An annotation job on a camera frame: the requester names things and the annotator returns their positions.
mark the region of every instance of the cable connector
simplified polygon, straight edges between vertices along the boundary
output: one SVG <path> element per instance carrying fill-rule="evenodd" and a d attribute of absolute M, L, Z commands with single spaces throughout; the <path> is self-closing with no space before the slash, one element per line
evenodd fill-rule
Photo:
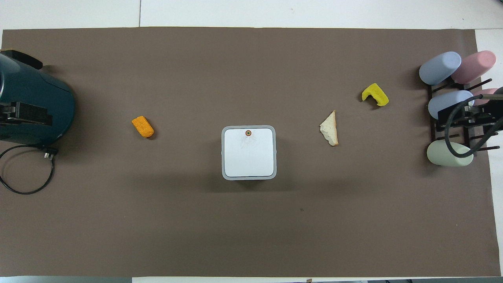
<path fill-rule="evenodd" d="M 58 149 L 55 148 L 43 148 L 43 150 L 45 151 L 44 158 L 49 158 L 49 160 L 58 154 Z"/>

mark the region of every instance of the pink cup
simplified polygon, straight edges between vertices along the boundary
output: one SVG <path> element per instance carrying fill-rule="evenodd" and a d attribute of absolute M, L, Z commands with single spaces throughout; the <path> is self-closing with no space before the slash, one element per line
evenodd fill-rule
<path fill-rule="evenodd" d="M 487 90 L 477 91 L 477 92 L 473 93 L 473 96 L 476 96 L 479 94 L 493 94 L 493 93 L 495 93 L 496 90 L 498 90 L 498 89 L 487 89 Z M 473 102 L 473 106 L 481 105 L 481 104 L 487 103 L 488 101 L 489 101 L 488 99 L 475 99 L 475 101 Z"/>
<path fill-rule="evenodd" d="M 467 85 L 485 74 L 496 64 L 496 55 L 491 51 L 480 51 L 463 58 L 459 68 L 451 75 L 458 84 Z"/>

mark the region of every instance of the teal appliance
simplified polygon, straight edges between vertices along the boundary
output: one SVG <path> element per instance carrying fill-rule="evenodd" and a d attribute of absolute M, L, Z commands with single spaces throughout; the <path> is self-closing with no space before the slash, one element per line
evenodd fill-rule
<path fill-rule="evenodd" d="M 47 146 L 70 127 L 72 92 L 41 68 L 42 62 L 29 55 L 0 51 L 0 140 Z"/>

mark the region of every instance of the white floor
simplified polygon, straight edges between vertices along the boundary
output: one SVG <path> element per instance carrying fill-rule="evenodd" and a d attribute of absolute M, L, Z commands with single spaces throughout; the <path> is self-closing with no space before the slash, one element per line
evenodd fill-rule
<path fill-rule="evenodd" d="M 503 58 L 503 3 L 498 0 L 0 0 L 5 29 L 138 26 L 476 29 L 479 50 Z M 503 59 L 485 76 L 503 86 Z M 488 145 L 503 146 L 503 134 Z M 489 151 L 496 229 L 503 259 L 503 149 Z M 134 282 L 287 282 L 308 278 L 147 277 Z M 369 278 L 314 278 L 313 281 Z"/>

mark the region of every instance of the white square box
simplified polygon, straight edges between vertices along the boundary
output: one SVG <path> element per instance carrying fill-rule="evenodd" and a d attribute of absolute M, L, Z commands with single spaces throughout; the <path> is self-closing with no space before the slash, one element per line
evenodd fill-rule
<path fill-rule="evenodd" d="M 269 125 L 222 130 L 222 176 L 227 180 L 268 180 L 276 176 L 276 131 Z"/>

